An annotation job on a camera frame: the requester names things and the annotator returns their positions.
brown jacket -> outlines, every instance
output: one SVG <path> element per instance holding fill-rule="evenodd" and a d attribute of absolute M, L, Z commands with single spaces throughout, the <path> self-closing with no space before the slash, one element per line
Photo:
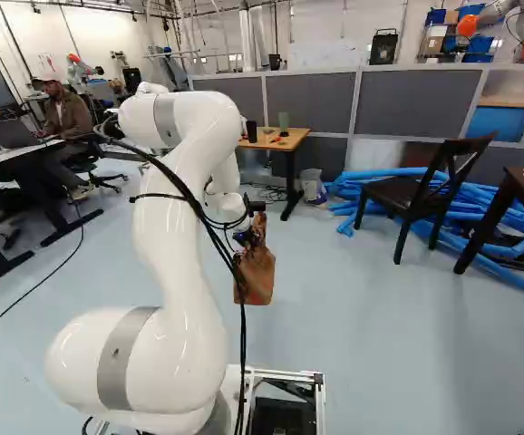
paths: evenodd
<path fill-rule="evenodd" d="M 92 131 L 92 118 L 87 105 L 78 95 L 65 91 L 63 96 L 63 123 L 59 122 L 56 101 L 49 100 L 44 105 L 46 134 L 61 134 L 71 139 Z"/>

whiteboard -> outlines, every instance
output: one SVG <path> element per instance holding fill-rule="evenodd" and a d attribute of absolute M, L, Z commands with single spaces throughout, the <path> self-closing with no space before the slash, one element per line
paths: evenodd
<path fill-rule="evenodd" d="M 349 39 L 291 43 L 288 50 L 288 70 L 357 66 L 369 55 L 364 44 Z"/>

man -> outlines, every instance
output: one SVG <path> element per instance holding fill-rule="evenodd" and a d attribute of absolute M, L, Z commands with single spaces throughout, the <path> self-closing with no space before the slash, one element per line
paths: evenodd
<path fill-rule="evenodd" d="M 44 79 L 41 83 L 51 99 L 44 105 L 44 129 L 36 135 L 43 138 L 58 134 L 61 139 L 67 140 L 61 150 L 44 159 L 44 167 L 67 187 L 73 199 L 82 199 L 91 193 L 94 186 L 65 167 L 63 162 L 86 149 L 86 144 L 73 140 L 92 132 L 91 113 L 82 98 L 64 89 L 58 80 Z"/>

office chair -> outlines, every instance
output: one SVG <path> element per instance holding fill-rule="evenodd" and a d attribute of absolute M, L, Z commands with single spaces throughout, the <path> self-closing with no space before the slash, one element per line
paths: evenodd
<path fill-rule="evenodd" d="M 77 174 L 86 172 L 89 176 L 89 181 L 96 188 L 103 187 L 113 189 L 116 193 L 121 193 L 121 188 L 113 186 L 112 184 L 107 183 L 107 181 L 111 181 L 112 179 L 122 179 L 123 181 L 127 181 L 129 177 L 124 174 L 97 176 L 93 173 L 97 168 L 95 161 L 104 157 L 99 137 L 94 133 L 89 133 L 80 136 L 76 141 L 86 143 L 87 148 L 84 152 L 69 157 L 63 162 L 63 165 Z"/>
<path fill-rule="evenodd" d="M 496 133 L 478 139 L 446 140 L 433 156 L 425 175 L 421 181 L 411 177 L 391 177 L 364 184 L 361 188 L 359 208 L 356 213 L 354 229 L 359 229 L 363 219 L 364 209 L 368 199 L 381 204 L 388 210 L 390 218 L 395 215 L 403 219 L 401 232 L 395 246 L 393 261 L 401 263 L 403 246 L 409 234 L 411 223 L 435 215 L 435 223 L 429 237 L 429 249 L 435 249 L 443 220 L 451 201 L 460 189 L 474 163 L 488 148 Z M 456 170 L 456 159 L 460 156 L 471 155 Z M 447 169 L 449 179 L 438 188 L 430 188 L 430 181 L 436 170 Z"/>

laptop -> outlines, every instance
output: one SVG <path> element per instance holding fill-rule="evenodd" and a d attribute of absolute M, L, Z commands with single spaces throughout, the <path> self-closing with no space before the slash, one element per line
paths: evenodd
<path fill-rule="evenodd" d="M 41 143 L 20 120 L 0 121 L 0 145 L 13 150 Z"/>

